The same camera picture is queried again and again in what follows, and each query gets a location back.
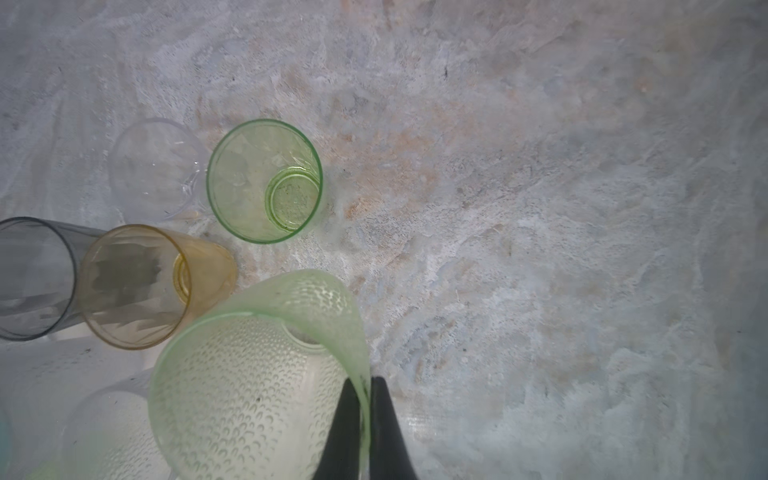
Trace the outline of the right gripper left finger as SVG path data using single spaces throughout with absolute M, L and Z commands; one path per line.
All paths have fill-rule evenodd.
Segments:
M 360 403 L 350 379 L 341 391 L 313 480 L 357 480 L 361 445 Z

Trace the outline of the yellow glass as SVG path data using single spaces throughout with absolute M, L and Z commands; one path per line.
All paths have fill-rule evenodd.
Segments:
M 149 225 L 117 227 L 81 262 L 76 300 L 104 342 L 142 350 L 162 343 L 234 290 L 238 268 L 225 247 Z

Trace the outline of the light green textured tumbler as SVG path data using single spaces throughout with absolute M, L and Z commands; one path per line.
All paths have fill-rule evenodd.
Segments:
M 284 273 L 220 302 L 164 348 L 151 429 L 181 479 L 310 479 L 347 379 L 360 403 L 360 476 L 372 375 L 356 300 L 329 273 Z

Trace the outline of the small clear glass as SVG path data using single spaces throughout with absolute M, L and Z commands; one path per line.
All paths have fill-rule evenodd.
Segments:
M 205 193 L 209 160 L 209 150 L 182 124 L 148 118 L 130 125 L 107 157 L 110 188 L 126 222 L 210 216 Z

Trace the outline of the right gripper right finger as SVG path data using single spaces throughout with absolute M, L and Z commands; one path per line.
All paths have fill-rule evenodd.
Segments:
M 417 480 L 386 380 L 381 376 L 372 378 L 370 411 L 370 478 Z

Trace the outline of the frosted clear tumbler back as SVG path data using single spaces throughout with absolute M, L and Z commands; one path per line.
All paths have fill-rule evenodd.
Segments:
M 65 479 L 174 479 L 148 414 L 152 371 L 105 387 L 79 403 L 61 438 Z

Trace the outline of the bright green smooth tumbler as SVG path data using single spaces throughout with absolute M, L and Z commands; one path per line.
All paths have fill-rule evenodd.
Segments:
M 210 157 L 205 186 L 219 223 L 254 244 L 292 238 L 326 209 L 314 145 L 276 119 L 247 121 L 227 133 Z

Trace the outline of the dark grey glass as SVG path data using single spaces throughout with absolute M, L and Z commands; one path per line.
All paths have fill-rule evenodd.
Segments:
M 105 232 L 28 216 L 1 222 L 1 338 L 35 340 L 83 321 L 80 265 Z

